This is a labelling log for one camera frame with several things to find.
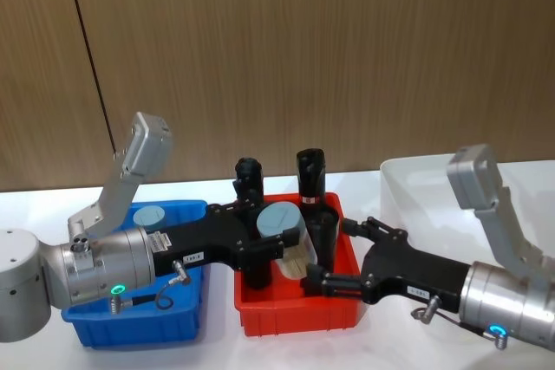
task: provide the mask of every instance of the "blue plastic bin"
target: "blue plastic bin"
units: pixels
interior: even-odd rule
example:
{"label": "blue plastic bin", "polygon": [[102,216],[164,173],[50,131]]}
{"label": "blue plastic bin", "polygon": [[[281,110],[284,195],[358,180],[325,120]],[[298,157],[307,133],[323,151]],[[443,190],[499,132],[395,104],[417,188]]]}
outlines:
{"label": "blue plastic bin", "polygon": [[[205,201],[156,201],[133,203],[121,227],[134,227],[133,215],[147,205],[158,205],[166,213],[166,225],[194,221],[205,215]],[[203,268],[187,271],[191,283],[174,286],[165,291],[174,305],[165,311],[159,310],[154,302],[127,308],[118,315],[111,315],[109,300],[101,299],[62,311],[65,322],[71,322],[79,340],[85,347],[112,347],[133,344],[151,344],[168,341],[194,339],[199,332],[199,314],[202,303]],[[172,275],[156,278],[156,283],[146,288],[130,290],[122,294],[123,299],[131,296],[157,293]]]}

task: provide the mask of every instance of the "blue led light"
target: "blue led light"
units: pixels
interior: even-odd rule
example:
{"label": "blue led light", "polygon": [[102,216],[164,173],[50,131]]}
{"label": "blue led light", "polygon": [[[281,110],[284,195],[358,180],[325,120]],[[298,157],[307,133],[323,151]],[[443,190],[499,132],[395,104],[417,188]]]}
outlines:
{"label": "blue led light", "polygon": [[492,324],[489,326],[488,331],[492,334],[499,334],[501,336],[505,336],[506,335],[506,329],[504,329],[503,327],[501,327],[499,324]]}

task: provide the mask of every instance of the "red plastic bin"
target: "red plastic bin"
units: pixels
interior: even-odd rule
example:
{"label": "red plastic bin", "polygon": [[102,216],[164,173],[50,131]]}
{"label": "red plastic bin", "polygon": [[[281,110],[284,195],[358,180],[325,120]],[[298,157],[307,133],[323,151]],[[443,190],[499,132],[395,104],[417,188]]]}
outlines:
{"label": "red plastic bin", "polygon": [[[264,196],[268,202],[291,201],[300,204],[298,194]],[[326,193],[326,203],[343,218],[339,197]],[[349,236],[339,230],[336,246],[335,273],[360,275]],[[364,309],[354,299],[304,296],[299,281],[283,277],[275,262],[271,263],[271,285],[252,289],[243,274],[235,274],[235,308],[247,336],[300,333],[303,331],[353,328]]]}

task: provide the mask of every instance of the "metal cylinder housing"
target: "metal cylinder housing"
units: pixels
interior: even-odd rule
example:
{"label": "metal cylinder housing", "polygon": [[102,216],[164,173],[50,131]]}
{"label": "metal cylinder housing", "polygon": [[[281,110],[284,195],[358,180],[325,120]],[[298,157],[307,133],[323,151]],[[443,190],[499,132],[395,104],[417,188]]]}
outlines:
{"label": "metal cylinder housing", "polygon": [[460,319],[555,351],[555,286],[539,289],[508,271],[476,262],[460,294]]}
{"label": "metal cylinder housing", "polygon": [[92,240],[84,252],[74,251],[67,243],[43,244],[41,253],[49,299],[56,308],[118,295],[155,279],[150,243],[142,228]]}
{"label": "metal cylinder housing", "polygon": [[30,337],[50,319],[39,242],[25,230],[0,230],[0,342]]}

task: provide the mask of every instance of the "black plastic part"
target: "black plastic part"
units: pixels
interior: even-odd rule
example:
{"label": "black plastic part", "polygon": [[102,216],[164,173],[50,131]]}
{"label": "black plastic part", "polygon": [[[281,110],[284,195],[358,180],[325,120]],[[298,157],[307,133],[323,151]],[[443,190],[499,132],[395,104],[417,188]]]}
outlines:
{"label": "black plastic part", "polygon": [[297,153],[298,193],[303,204],[324,201],[326,192],[326,159],[322,149],[304,149]]}
{"label": "black plastic part", "polygon": [[186,269],[207,263],[224,263],[234,270],[249,271],[284,255],[284,247],[298,244],[299,233],[251,239],[248,224],[263,206],[249,201],[208,205],[198,221],[160,229],[171,245],[153,253],[156,276],[173,273],[172,262]]}
{"label": "black plastic part", "polygon": [[264,198],[262,165],[254,158],[241,158],[235,165],[236,179],[233,188],[238,200],[250,200],[261,204]]}
{"label": "black plastic part", "polygon": [[335,275],[309,265],[310,287],[319,284],[324,295],[355,297],[368,304],[378,303],[388,295],[427,303],[437,295],[442,309],[459,312],[468,264],[416,250],[408,244],[405,230],[391,228],[372,217],[360,225],[346,219],[343,231],[374,242],[364,257],[361,275]]}
{"label": "black plastic part", "polygon": [[[233,188],[237,193],[237,200],[251,200],[255,204],[264,202],[264,177],[262,166],[254,158],[241,158],[235,165],[237,178],[233,181]],[[248,230],[251,240],[258,240],[260,233],[257,227],[257,216],[243,215],[241,220]],[[271,283],[270,263],[263,263],[244,273],[245,284],[253,289],[262,289]]]}
{"label": "black plastic part", "polygon": [[336,241],[339,232],[339,214],[328,205],[320,205],[304,217],[306,230],[317,254],[318,265],[333,271],[336,258]]}
{"label": "black plastic part", "polygon": [[133,306],[136,306],[136,305],[141,305],[142,303],[154,302],[155,299],[156,299],[156,294],[140,295],[140,296],[134,296],[133,298],[131,298],[131,302],[133,303]]}

